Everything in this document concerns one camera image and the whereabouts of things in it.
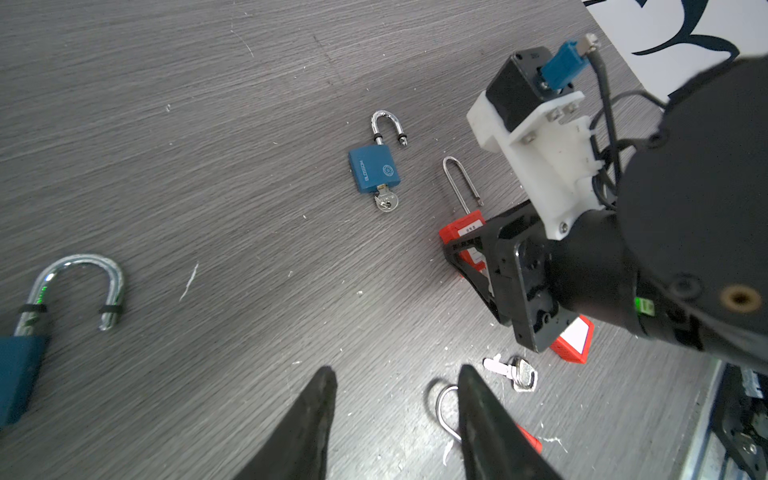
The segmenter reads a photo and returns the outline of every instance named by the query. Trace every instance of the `black rubber ring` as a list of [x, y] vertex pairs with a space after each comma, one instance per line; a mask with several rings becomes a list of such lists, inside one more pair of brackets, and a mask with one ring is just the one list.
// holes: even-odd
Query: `black rubber ring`
[[99, 313], [123, 313], [122, 305], [104, 305], [98, 310]]
[[48, 311], [47, 306], [44, 303], [25, 303], [18, 309], [19, 313], [36, 312], [45, 313]]

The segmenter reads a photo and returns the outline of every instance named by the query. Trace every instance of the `silver key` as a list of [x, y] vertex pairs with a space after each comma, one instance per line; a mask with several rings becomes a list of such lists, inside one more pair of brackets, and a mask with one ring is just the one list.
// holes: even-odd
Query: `silver key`
[[492, 359], [483, 359], [482, 365], [493, 373], [503, 375], [512, 381], [516, 392], [533, 392], [538, 383], [538, 373], [527, 360], [516, 356], [511, 365], [500, 362], [501, 354]]

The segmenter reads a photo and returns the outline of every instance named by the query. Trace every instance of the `key blade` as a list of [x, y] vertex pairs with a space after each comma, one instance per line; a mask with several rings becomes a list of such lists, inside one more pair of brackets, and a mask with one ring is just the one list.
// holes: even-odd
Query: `key blade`
[[501, 363], [496, 359], [483, 359], [482, 365], [493, 373], [498, 373], [508, 379], [512, 378], [511, 366], [506, 363]]

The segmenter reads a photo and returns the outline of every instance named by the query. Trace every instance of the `padlock body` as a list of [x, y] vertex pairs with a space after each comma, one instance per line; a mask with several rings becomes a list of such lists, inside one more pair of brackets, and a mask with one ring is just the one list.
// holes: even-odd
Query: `padlock body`
[[0, 337], [0, 426], [27, 411], [47, 343], [47, 336]]
[[379, 185], [392, 188], [400, 176], [386, 145], [368, 145], [349, 151], [349, 165], [361, 194], [373, 194]]
[[[449, 223], [441, 228], [438, 233], [440, 234], [440, 238], [442, 238], [442, 242], [448, 243], [451, 240], [456, 240], [465, 233], [469, 233], [476, 228], [482, 227], [483, 225], [485, 225], [485, 219], [482, 217], [480, 210], [475, 210], [469, 215]], [[485, 259], [483, 258], [482, 253], [478, 252], [475, 248], [464, 250], [460, 255], [466, 263], [472, 265], [478, 272], [485, 268]]]

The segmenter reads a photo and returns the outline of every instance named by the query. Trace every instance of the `white plastic bracket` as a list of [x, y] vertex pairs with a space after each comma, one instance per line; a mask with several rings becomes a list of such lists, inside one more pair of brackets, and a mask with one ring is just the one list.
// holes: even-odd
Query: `white plastic bracket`
[[582, 100], [584, 94], [575, 91], [545, 102], [512, 132], [485, 90], [467, 113], [480, 147], [507, 158], [551, 240], [565, 238], [585, 211], [603, 208], [592, 190], [592, 177], [603, 162], [595, 160], [589, 143], [590, 118], [559, 122], [564, 111], [575, 110]]

